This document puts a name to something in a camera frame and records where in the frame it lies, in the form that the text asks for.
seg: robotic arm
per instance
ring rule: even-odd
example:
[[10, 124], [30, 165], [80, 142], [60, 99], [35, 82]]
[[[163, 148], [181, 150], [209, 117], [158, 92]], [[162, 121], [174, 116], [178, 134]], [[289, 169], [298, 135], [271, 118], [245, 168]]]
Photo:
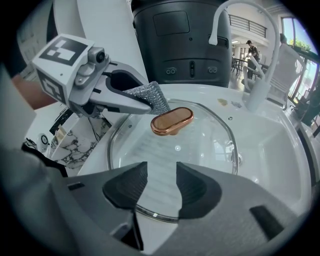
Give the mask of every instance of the robotic arm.
[[151, 103], [126, 93], [147, 85], [129, 65], [111, 61], [101, 47], [85, 38], [60, 34], [33, 59], [44, 92], [78, 115], [94, 117], [104, 109], [148, 114]]

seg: drain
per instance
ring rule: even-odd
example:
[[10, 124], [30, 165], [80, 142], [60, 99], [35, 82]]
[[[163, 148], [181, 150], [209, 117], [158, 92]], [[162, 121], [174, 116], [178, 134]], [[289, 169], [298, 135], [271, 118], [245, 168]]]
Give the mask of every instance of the drain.
[[[243, 158], [242, 155], [238, 153], [238, 159], [239, 159], [239, 166], [242, 164], [243, 162]], [[231, 162], [234, 161], [234, 155], [231, 155]]]

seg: black rubber pad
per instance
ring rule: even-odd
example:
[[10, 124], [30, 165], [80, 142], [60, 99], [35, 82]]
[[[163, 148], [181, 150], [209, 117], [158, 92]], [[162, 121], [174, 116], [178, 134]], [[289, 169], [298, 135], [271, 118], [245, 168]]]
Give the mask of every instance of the black rubber pad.
[[277, 221], [277, 219], [265, 206], [260, 205], [252, 207], [250, 208], [250, 212], [269, 240], [271, 240], [284, 230], [284, 227]]
[[72, 191], [72, 190], [80, 189], [80, 188], [82, 188], [82, 187], [84, 187], [84, 186], [85, 186], [85, 185], [84, 185], [83, 183], [77, 182], [77, 183], [69, 184], [69, 185], [68, 185], [68, 189], [69, 189], [70, 191]]
[[179, 219], [197, 219], [206, 216], [220, 202], [222, 190], [212, 178], [176, 163], [176, 185], [182, 195]]
[[104, 196], [117, 208], [135, 209], [148, 182], [147, 162], [142, 162], [107, 181], [102, 188]]

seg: white faucet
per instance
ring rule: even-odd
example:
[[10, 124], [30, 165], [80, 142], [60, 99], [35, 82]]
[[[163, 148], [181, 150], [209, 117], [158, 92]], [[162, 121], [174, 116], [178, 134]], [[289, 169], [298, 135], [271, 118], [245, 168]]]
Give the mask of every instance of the white faucet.
[[254, 6], [257, 9], [259, 9], [269, 18], [269, 20], [274, 28], [274, 32], [275, 32], [275, 43], [274, 43], [272, 60], [271, 60], [271, 64], [270, 64], [265, 75], [262, 72], [258, 63], [256, 62], [255, 58], [253, 58], [252, 56], [250, 57], [250, 59], [255, 64], [255, 66], [258, 68], [258, 71], [261, 74], [261, 79], [257, 80], [255, 82], [253, 89], [250, 93], [250, 97], [249, 97], [248, 101], [245, 103], [247, 109], [254, 112], [258, 109], [260, 103], [266, 99], [268, 92], [269, 92], [269, 89], [271, 87], [270, 81], [274, 75], [277, 61], [278, 61], [278, 56], [279, 56], [280, 33], [279, 33], [278, 26], [275, 23], [275, 21], [273, 20], [270, 13], [267, 12], [267, 10], [264, 9], [261, 5], [255, 3], [255, 2], [252, 2], [250, 0], [229, 0], [229, 1], [226, 1], [223, 4], [221, 4], [218, 7], [218, 9], [215, 11], [215, 14], [213, 17], [212, 32], [211, 32], [211, 36], [209, 38], [209, 44], [215, 45], [215, 46], [218, 44], [217, 33], [218, 33], [218, 21], [219, 21], [220, 14], [225, 8], [227, 8], [229, 5], [233, 5], [233, 4], [247, 4], [247, 5], [251, 5], [251, 6]]

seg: pot lid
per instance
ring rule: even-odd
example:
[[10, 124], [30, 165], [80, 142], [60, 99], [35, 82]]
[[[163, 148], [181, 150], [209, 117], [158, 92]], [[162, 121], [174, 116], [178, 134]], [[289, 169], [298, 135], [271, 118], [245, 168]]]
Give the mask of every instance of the pot lid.
[[182, 206], [176, 184], [177, 162], [238, 174], [238, 150], [228, 125], [205, 106], [178, 99], [170, 108], [188, 108], [193, 120], [177, 135], [159, 136], [151, 129], [156, 115], [128, 115], [108, 142], [108, 169], [147, 162], [147, 185], [137, 202], [137, 211], [149, 217], [177, 222]]

